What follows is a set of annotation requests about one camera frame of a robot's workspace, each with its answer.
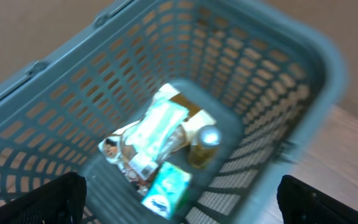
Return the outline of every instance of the bottle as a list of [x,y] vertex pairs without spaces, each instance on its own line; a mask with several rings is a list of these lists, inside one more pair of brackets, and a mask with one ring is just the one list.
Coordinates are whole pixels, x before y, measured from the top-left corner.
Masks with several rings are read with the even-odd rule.
[[196,169],[205,168],[214,157],[221,141],[222,134],[215,126],[207,125],[198,130],[190,146],[190,165]]

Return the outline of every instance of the jar lid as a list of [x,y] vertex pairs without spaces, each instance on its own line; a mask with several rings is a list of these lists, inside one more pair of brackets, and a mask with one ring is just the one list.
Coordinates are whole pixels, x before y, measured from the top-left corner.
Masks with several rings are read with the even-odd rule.
[[201,143],[201,147],[210,149],[220,145],[222,141],[222,133],[220,130],[212,125],[207,125],[198,131],[198,140]]

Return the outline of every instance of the plastic basket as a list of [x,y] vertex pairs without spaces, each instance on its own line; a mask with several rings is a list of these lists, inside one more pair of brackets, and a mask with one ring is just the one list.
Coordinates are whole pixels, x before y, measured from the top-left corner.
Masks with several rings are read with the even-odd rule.
[[253,1],[116,1],[0,85],[0,206],[68,171],[86,177],[84,222],[161,223],[97,143],[170,82],[224,133],[173,221],[252,223],[346,85],[315,31]]

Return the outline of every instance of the green packet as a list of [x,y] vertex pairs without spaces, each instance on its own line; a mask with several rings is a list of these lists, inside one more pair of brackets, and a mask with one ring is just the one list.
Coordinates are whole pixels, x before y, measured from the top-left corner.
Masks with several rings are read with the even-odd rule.
[[190,179],[191,174],[164,162],[142,204],[154,213],[171,219]]

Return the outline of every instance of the brown wall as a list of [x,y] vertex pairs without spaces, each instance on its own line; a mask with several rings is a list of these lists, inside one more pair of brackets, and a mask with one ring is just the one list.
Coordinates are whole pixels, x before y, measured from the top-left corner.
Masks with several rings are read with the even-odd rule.
[[[351,84],[341,106],[358,116],[358,1],[267,0],[321,30],[346,56]],[[48,55],[93,21],[112,0],[0,0],[0,83]]]

